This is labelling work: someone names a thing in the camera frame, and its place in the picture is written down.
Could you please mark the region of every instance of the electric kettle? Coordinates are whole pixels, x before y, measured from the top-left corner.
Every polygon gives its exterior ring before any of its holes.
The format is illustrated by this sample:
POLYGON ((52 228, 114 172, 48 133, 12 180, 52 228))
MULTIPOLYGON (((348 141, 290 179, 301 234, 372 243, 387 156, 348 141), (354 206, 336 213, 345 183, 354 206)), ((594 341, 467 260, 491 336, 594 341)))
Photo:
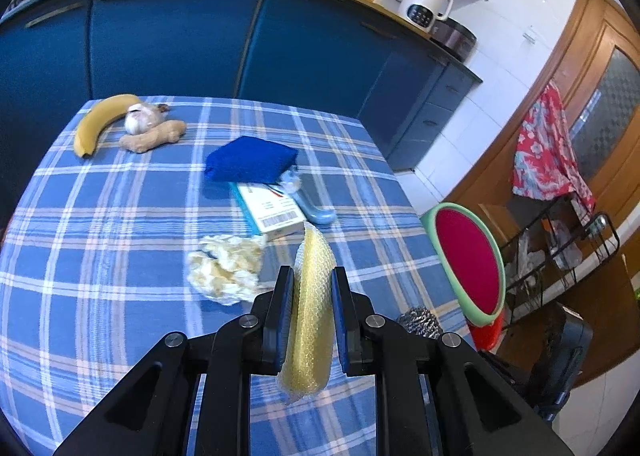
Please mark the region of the electric kettle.
POLYGON ((447 8, 441 14, 443 2, 444 0, 402 0, 398 15, 422 30, 431 32, 436 20, 444 21, 449 17, 453 0, 447 0, 447 8))

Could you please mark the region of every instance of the red cushion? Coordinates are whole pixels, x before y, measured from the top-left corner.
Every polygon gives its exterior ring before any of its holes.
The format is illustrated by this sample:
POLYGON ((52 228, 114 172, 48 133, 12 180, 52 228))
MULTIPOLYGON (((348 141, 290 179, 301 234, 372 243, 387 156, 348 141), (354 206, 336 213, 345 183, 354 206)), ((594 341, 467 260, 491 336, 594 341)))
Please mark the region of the red cushion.
POLYGON ((447 261, 471 300, 486 314, 498 305, 500 279, 494 250, 471 218, 454 209, 436 214, 436 232, 447 261))

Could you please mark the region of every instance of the table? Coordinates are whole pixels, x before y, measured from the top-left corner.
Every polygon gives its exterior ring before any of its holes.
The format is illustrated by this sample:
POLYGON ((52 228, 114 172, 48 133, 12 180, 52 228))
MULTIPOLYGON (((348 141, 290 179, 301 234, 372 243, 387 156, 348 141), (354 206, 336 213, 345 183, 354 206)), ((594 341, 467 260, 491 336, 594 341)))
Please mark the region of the table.
MULTIPOLYGON (((250 309, 208 301, 185 278, 198 239, 250 233, 228 186, 202 176, 207 155, 243 134, 299 149, 303 187, 338 213, 321 230, 352 290, 369 295, 377 313, 394 319, 425 305, 472 344, 427 234, 357 120, 241 100, 146 100, 166 102, 170 118, 188 123, 178 144, 129 153, 118 147, 120 121, 91 160, 79 160, 72 144, 87 102, 47 152, 7 230, 0 407, 33 454, 50 455, 164 334, 210 333, 250 309)), ((271 242, 260 280, 292 265, 301 240, 271 242)), ((252 378, 251 394, 253 454, 375 454, 374 378, 347 379, 335 352, 318 396, 286 406, 268 376, 252 378)), ((196 408, 192 429, 197 416, 196 408)))

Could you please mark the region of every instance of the plastic bag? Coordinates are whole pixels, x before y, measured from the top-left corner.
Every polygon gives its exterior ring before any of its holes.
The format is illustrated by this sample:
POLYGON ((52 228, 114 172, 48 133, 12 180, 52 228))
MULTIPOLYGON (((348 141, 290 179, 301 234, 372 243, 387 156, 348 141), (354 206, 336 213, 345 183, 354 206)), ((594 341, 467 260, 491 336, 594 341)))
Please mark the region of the plastic bag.
MULTIPOLYGON (((525 230, 518 238, 518 258, 508 263, 504 268, 507 281, 513 283, 521 279, 544 260, 545 253, 543 251, 529 252, 529 230, 525 230)), ((524 288, 529 295, 529 289, 533 289, 536 285, 535 275, 531 274, 524 283, 524 288)))
POLYGON ((582 252, 578 248, 578 245, 576 245, 575 242, 572 242, 567 245, 560 254, 555 255, 556 252, 558 252, 558 250, 569 241, 571 233, 567 226, 560 220, 551 220, 551 226, 558 238, 558 245, 554 245, 555 241, 553 236, 547 232, 549 254, 554 257, 554 261, 560 270, 569 271, 574 269, 582 262, 582 252))

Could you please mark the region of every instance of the green stool rim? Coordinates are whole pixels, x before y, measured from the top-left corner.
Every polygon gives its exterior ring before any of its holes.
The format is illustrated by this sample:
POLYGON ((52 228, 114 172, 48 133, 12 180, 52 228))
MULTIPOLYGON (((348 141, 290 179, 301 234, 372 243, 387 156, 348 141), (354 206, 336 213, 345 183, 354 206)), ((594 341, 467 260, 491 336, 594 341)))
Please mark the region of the green stool rim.
POLYGON ((482 223, 482 220, 478 216, 473 214, 469 209, 462 207, 462 205, 449 202, 440 203, 431 208, 422 215, 420 221, 422 223, 422 226, 426 229, 427 234, 429 235, 431 242, 436 249, 438 257, 440 258, 440 262, 442 263, 442 267, 444 268, 444 271, 449 278, 449 282, 453 287, 454 292, 456 293, 458 302, 460 303, 460 308, 462 308, 462 312, 465 314, 465 317, 471 324, 476 327, 487 326, 488 324, 494 322, 497 319, 498 315, 500 315, 500 312, 504 307, 506 278, 504 276, 504 264, 502 262, 502 255, 500 255, 498 243, 495 242, 494 236, 491 234, 491 231, 484 223, 482 223), (456 277, 456 274, 453 272, 449 261, 447 261, 447 257, 444 254, 444 250, 442 249, 442 245, 440 244, 440 240, 438 238, 438 233, 436 232, 436 215, 441 209, 453 209, 467 216, 484 233, 486 239, 489 242, 489 245, 491 246, 492 251, 494 252, 495 261, 498 265, 498 304, 495 308, 495 311, 491 314, 483 312, 478 308, 478 306, 476 306, 476 303, 471 300, 471 298, 465 292, 465 289, 460 284, 458 278, 456 277))

